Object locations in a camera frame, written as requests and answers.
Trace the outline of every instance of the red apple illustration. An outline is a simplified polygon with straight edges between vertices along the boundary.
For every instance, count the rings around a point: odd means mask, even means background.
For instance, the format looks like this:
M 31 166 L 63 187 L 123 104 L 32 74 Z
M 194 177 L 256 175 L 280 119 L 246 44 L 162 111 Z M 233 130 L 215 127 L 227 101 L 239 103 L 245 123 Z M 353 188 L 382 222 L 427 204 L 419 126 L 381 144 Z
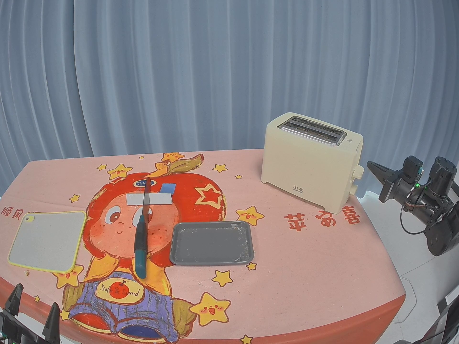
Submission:
M 125 283 L 125 280 L 113 283 L 109 288 L 110 295 L 118 300 L 127 297 L 129 294 L 129 288 Z

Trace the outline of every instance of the cartoon girl illustration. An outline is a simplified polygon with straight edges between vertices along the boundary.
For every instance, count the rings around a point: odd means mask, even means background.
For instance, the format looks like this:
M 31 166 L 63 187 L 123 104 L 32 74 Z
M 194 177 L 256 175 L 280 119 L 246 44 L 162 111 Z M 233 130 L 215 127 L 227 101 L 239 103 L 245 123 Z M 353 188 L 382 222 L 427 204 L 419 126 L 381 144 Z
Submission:
M 84 281 L 76 288 L 66 286 L 63 307 L 73 322 L 88 330 L 138 342 L 174 343 L 189 335 L 196 315 L 189 311 L 191 303 L 173 297 L 166 275 L 173 265 L 173 228 L 179 222 L 222 221 L 226 207 L 221 189 L 205 176 L 169 173 L 152 178 L 152 193 L 163 183 L 175 183 L 176 188 L 172 204 L 150 206 L 147 276 L 140 279 L 134 269 L 134 239 L 142 206 L 128 205 L 126 195 L 143 194 L 147 175 L 115 179 L 89 203 L 83 242 L 93 257 Z

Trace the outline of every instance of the toaster slot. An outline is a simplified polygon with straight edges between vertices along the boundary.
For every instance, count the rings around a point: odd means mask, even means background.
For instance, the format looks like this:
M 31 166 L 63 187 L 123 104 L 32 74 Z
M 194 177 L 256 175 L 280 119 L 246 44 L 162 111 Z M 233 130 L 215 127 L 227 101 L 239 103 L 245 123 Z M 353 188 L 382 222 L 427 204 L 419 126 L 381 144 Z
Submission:
M 338 146 L 347 135 L 343 130 L 299 117 L 290 118 L 278 128 L 333 146 Z

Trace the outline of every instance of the cartoon eye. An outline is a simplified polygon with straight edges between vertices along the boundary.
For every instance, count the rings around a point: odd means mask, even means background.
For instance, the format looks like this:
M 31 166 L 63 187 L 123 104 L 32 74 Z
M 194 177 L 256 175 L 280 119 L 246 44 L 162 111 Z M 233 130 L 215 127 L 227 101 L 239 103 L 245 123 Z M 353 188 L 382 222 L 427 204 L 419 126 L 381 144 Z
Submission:
M 112 224 L 116 222 L 121 214 L 121 208 L 118 205 L 112 206 L 105 215 L 105 222 Z
M 148 209 L 148 214 L 149 214 L 149 218 L 148 218 L 148 221 L 150 221 L 152 219 L 152 210 L 151 209 Z M 137 211 L 135 212 L 133 218 L 132 218 L 132 225 L 137 227 L 137 224 L 139 224 L 139 219 L 142 215 L 142 208 L 139 208 L 137 209 Z

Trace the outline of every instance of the gray tray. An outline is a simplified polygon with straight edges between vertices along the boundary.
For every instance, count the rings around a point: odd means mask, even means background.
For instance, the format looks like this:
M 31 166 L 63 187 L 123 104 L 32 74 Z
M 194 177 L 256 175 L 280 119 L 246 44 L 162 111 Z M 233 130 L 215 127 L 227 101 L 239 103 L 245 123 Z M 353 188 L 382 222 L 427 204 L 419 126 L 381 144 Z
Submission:
M 179 223 L 170 261 L 184 266 L 248 264 L 253 259 L 250 224 L 245 221 Z

